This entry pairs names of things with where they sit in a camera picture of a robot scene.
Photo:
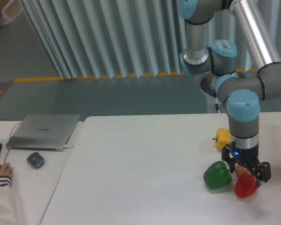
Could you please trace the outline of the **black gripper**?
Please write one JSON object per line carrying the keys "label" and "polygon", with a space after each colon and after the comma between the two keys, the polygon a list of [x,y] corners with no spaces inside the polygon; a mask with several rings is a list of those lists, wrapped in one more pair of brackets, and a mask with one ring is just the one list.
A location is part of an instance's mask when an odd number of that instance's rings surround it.
{"label": "black gripper", "polygon": [[267,183],[271,178],[271,165],[269,162],[259,162],[258,155],[259,144],[249,149],[241,149],[232,142],[231,146],[226,144],[222,148],[222,161],[229,166],[229,172],[233,173],[236,163],[239,162],[256,179],[256,185],[259,188],[262,182]]}

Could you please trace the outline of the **white striped sleeve forearm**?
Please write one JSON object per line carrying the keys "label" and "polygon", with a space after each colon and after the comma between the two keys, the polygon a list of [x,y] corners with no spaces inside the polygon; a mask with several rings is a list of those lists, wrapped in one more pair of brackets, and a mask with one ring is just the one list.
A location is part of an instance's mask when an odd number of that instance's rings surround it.
{"label": "white striped sleeve forearm", "polygon": [[0,225],[18,224],[11,181],[8,176],[0,176]]}

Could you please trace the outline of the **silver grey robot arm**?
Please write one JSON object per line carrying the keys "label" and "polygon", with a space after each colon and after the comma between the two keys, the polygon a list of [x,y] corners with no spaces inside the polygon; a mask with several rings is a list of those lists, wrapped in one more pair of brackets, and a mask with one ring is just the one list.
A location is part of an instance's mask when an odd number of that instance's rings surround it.
{"label": "silver grey robot arm", "polygon": [[[229,119],[230,144],[222,159],[234,172],[236,165],[248,169],[256,184],[271,178],[268,162],[260,162],[260,101],[281,98],[281,58],[254,0],[180,0],[179,15],[185,22],[186,48],[180,54],[186,75],[208,72],[214,79],[212,96],[218,98]],[[237,47],[220,39],[206,44],[208,22],[214,13],[228,10],[237,20],[250,58],[257,70],[251,78],[236,72]]]}

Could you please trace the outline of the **person's hand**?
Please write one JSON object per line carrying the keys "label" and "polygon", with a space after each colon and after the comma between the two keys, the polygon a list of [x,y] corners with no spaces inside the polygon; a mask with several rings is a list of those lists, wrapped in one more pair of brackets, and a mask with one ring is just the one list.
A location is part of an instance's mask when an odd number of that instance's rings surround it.
{"label": "person's hand", "polygon": [[10,186],[12,183],[13,168],[10,163],[0,164],[0,187]]}

